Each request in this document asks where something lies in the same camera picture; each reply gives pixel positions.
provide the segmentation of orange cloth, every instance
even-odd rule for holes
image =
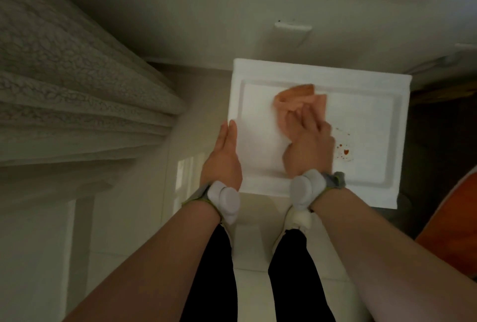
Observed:
[[[445,199],[416,242],[461,273],[477,276],[477,173]]]
[[[277,110],[278,128],[288,138],[289,132],[285,121],[287,113],[296,111],[301,118],[301,109],[306,104],[311,105],[317,121],[325,120],[326,95],[315,95],[314,85],[292,87],[275,96],[273,106]]]

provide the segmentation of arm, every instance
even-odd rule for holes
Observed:
[[[235,122],[230,127],[224,123],[202,169],[201,184],[219,180],[240,187],[236,140]],[[219,222],[212,205],[187,203],[65,321],[179,321],[202,254]]]
[[[287,116],[292,144],[283,155],[292,178],[331,173],[331,126],[306,108]],[[396,229],[348,189],[311,205],[351,280],[377,321],[477,321],[477,284]]]

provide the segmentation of person's left hand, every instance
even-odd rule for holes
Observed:
[[[230,120],[220,126],[214,150],[202,167],[200,185],[214,181],[223,182],[235,190],[242,185],[242,167],[235,151],[237,147],[237,124]]]

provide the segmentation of pant leg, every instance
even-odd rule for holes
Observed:
[[[285,232],[270,263],[277,322],[334,322],[315,263],[298,229]]]
[[[232,247],[223,226],[212,233],[182,311],[181,322],[237,322]]]

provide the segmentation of curtain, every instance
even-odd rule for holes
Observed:
[[[59,163],[75,190],[105,161],[123,172],[184,111],[171,86],[68,0],[0,0],[0,188],[21,168],[51,184]]]

